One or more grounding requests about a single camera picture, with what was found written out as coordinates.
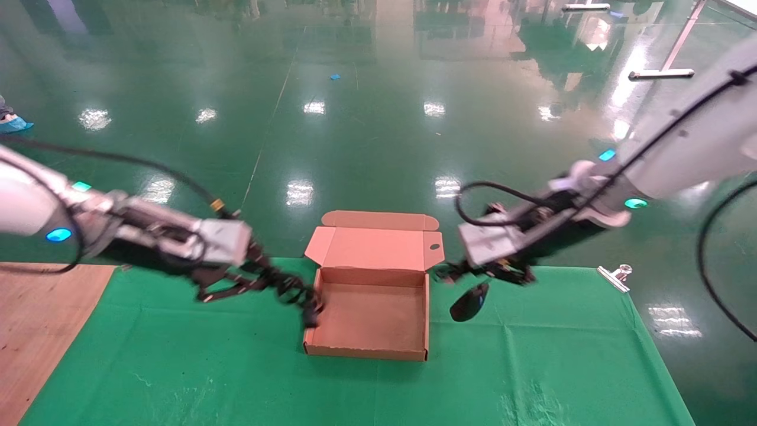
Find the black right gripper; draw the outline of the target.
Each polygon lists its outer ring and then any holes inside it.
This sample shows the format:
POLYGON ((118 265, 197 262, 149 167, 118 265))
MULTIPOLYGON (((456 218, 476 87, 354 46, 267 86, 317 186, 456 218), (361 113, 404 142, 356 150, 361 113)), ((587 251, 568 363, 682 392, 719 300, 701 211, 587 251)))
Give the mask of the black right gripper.
MULTIPOLYGON (((563 225, 557 220, 549 221, 523 232, 516 226, 493 227, 484 234, 475 231, 481 240, 473 243, 473 264, 484 265, 500 260, 511 264, 497 265, 494 277, 497 280, 526 286, 536 281, 532 267, 543 258, 581 244, 602 234, 607 228, 590 220, 568 221, 563 225)), ((435 267, 435 276, 444 282, 457 282, 476 268, 468 263, 443 263, 435 267)))

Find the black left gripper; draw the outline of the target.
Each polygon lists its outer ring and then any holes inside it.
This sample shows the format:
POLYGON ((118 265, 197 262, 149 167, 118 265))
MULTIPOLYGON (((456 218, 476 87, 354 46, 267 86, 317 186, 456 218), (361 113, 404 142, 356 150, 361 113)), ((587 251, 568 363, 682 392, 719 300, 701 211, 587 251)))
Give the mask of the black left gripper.
POLYGON ((275 267, 263 251, 262 245, 256 241, 248 243, 248 273, 256 275, 256 279, 229 272, 229 265, 192 263, 172 254, 161 253, 154 248, 124 240, 115 240, 106 248, 106 259, 192 280, 199 277, 206 284, 200 285, 197 292, 197 300, 203 303, 249 292, 262 292, 268 288, 275 289, 277 299, 281 303, 298 303, 299 299, 299 288, 296 286, 299 277, 275 267), (230 279, 234 285, 219 291, 209 291, 211 284, 222 279, 230 279))

